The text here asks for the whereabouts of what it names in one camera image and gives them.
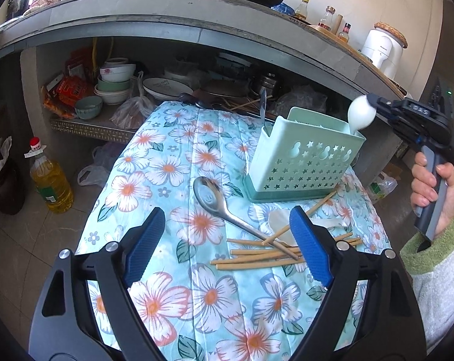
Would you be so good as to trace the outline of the green terry sleeve forearm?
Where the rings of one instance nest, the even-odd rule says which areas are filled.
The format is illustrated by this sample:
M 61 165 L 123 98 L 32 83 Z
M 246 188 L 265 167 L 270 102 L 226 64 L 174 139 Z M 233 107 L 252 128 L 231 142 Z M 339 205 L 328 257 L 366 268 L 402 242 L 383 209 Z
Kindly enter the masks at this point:
M 422 242 L 422 235 L 413 236 L 401 249 L 401 259 L 412 278 L 431 352 L 454 325 L 454 218 L 424 251 L 418 249 Z

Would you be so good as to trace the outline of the person's right hand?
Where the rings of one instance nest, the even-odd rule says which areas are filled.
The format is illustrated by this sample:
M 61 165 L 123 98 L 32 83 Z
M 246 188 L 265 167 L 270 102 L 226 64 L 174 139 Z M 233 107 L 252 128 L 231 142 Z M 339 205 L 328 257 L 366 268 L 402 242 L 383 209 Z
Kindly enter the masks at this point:
M 413 181 L 411 183 L 412 194 L 410 197 L 411 206 L 426 207 L 429 203 L 438 200 L 438 193 L 435 191 L 436 177 L 427 168 L 426 156 L 418 152 L 414 158 L 412 167 Z M 440 237 L 443 231 L 449 226 L 454 219 L 454 166 L 448 162 L 437 165 L 435 168 L 437 175 L 440 175 L 447 184 L 447 191 L 443 209 L 435 229 L 435 237 Z

